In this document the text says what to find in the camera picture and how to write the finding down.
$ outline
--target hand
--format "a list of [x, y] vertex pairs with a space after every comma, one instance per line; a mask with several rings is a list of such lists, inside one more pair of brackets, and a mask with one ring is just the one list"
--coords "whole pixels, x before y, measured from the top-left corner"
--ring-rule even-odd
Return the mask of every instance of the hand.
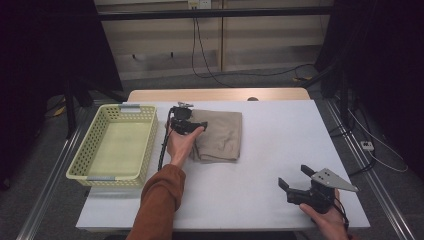
[[194, 141], [204, 130], [204, 127], [198, 127], [188, 135], [180, 135], [175, 131], [169, 130], [170, 135], [167, 151], [169, 155], [171, 155], [170, 164], [182, 168], [185, 160], [190, 154]]
[[[334, 190], [337, 199], [340, 199], [340, 193], [337, 189]], [[340, 208], [340, 203], [335, 200], [335, 204]], [[300, 204], [300, 209], [309, 215], [318, 225], [322, 235], [328, 240], [348, 239], [342, 215], [334, 208], [325, 214], [316, 212], [307, 204]]]

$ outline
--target brown sleeve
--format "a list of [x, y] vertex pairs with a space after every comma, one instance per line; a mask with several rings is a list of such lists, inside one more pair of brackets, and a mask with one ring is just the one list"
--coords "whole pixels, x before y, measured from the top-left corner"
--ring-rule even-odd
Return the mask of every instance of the brown sleeve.
[[174, 213], [181, 205], [184, 181], [185, 173], [168, 164], [146, 182], [140, 209], [127, 240], [171, 239]]

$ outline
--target white table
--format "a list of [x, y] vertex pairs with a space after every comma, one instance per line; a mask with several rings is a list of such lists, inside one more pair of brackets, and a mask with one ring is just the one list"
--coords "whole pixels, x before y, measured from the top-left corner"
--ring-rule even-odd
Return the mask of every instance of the white table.
[[[240, 111], [243, 134], [236, 163], [189, 160], [176, 231], [271, 231], [314, 227], [309, 217], [286, 201], [278, 177], [292, 188], [308, 189], [310, 179], [300, 171], [306, 164], [329, 168], [348, 180], [321, 116], [312, 100], [191, 102], [196, 109]], [[154, 102], [159, 126], [164, 126], [176, 102]], [[148, 176], [157, 170], [164, 128], [159, 127]], [[165, 155], [164, 163], [169, 162]], [[127, 230], [140, 204], [140, 189], [92, 188], [77, 227], [90, 231]], [[355, 193], [341, 191], [350, 227], [369, 227]]]

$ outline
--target basket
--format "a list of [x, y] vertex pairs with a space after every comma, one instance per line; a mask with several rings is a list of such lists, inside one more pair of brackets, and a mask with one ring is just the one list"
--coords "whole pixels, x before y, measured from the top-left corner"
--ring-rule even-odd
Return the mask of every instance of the basket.
[[101, 106], [66, 177], [84, 186], [142, 187], [157, 125], [154, 106]]

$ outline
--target folded cloth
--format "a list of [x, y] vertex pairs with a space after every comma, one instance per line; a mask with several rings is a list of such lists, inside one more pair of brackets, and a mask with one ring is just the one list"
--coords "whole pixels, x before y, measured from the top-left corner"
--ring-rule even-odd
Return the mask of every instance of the folded cloth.
[[194, 109], [191, 122], [208, 122], [197, 137], [191, 158], [200, 161], [235, 161], [240, 157], [242, 114]]

